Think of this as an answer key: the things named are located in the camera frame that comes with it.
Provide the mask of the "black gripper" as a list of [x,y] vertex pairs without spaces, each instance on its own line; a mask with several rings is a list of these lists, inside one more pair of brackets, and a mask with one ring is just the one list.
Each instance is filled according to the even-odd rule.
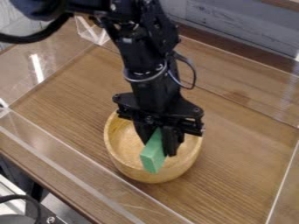
[[163,153],[177,155],[185,133],[202,136],[203,109],[183,98],[179,86],[171,80],[131,84],[133,91],[115,94],[121,118],[131,120],[146,144],[158,127],[163,128]]

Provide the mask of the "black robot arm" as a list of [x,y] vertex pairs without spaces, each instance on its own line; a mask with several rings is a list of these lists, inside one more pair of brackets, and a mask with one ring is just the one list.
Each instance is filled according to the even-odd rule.
[[162,132],[163,154],[177,155],[187,134],[202,135],[203,109],[183,98],[178,61],[189,60],[175,51],[181,43],[178,26],[167,17],[159,0],[10,0],[32,20],[50,24],[27,36],[0,33],[0,41],[30,44],[47,39],[78,14],[89,15],[107,31],[125,63],[130,93],[117,94],[118,114],[134,122],[147,143]]

